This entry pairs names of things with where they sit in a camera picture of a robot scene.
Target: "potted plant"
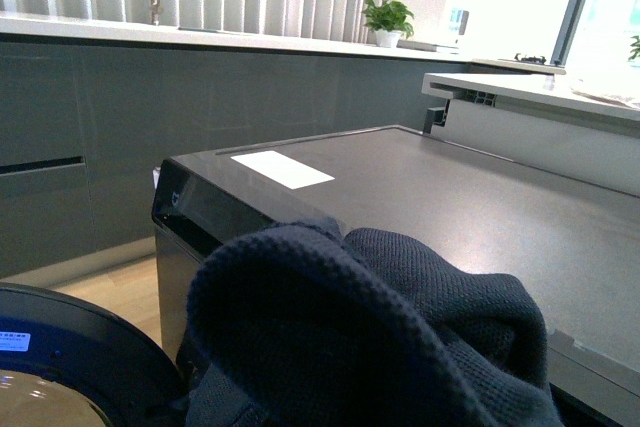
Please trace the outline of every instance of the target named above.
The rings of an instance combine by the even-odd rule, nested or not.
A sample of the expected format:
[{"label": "potted plant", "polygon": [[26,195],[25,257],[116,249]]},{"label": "potted plant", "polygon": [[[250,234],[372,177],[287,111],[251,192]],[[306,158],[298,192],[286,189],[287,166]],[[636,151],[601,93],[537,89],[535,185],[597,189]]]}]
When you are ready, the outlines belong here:
[{"label": "potted plant", "polygon": [[640,35],[634,35],[631,37],[635,42],[631,44],[631,55],[629,60],[636,60],[640,58]]},{"label": "potted plant", "polygon": [[397,0],[383,0],[377,6],[373,0],[365,0],[362,13],[367,22],[364,24],[376,35],[376,45],[379,47],[395,47],[404,34],[408,39],[413,35],[413,26],[407,22],[407,17],[413,18],[413,12]]}]

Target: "dark blue sweater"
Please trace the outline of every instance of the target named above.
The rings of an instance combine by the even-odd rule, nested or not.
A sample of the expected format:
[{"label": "dark blue sweater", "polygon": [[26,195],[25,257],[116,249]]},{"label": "dark blue sweater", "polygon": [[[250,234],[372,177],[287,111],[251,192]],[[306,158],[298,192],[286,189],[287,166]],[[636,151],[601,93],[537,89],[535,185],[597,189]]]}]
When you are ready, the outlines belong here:
[{"label": "dark blue sweater", "polygon": [[[343,238],[321,219],[239,237],[204,262],[187,311],[215,366],[192,426],[561,425],[522,284],[404,235]],[[234,389],[244,401],[225,406]]]}]

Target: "window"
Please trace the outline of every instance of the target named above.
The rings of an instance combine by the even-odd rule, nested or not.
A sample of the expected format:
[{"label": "window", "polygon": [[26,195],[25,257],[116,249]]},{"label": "window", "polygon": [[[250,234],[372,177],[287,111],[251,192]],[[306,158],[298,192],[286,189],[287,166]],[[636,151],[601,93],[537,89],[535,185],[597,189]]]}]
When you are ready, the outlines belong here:
[{"label": "window", "polygon": [[619,68],[629,58],[631,36],[638,34],[640,0],[585,0],[567,67],[600,71]]}]

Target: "stove burner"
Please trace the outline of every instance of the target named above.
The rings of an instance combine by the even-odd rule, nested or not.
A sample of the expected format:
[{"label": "stove burner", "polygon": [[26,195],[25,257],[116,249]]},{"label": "stove burner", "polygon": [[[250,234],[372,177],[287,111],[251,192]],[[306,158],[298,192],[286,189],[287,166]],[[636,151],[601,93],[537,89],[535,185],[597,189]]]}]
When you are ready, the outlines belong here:
[{"label": "stove burner", "polygon": [[528,62],[530,64],[544,64],[547,61],[547,58],[544,55],[541,55],[540,57],[535,57],[535,56],[531,56],[528,57],[526,55],[520,57],[522,54],[518,53],[515,56],[515,60],[518,62]]}]

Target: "cabinet drawer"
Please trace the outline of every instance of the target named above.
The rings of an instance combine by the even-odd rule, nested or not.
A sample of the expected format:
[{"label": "cabinet drawer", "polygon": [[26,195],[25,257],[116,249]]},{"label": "cabinet drawer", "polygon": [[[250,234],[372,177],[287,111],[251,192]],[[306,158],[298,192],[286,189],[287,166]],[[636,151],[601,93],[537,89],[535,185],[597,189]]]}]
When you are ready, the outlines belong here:
[{"label": "cabinet drawer", "polygon": [[81,156],[70,52],[0,44],[0,166]]},{"label": "cabinet drawer", "polygon": [[84,164],[0,175],[0,278],[95,252]]}]

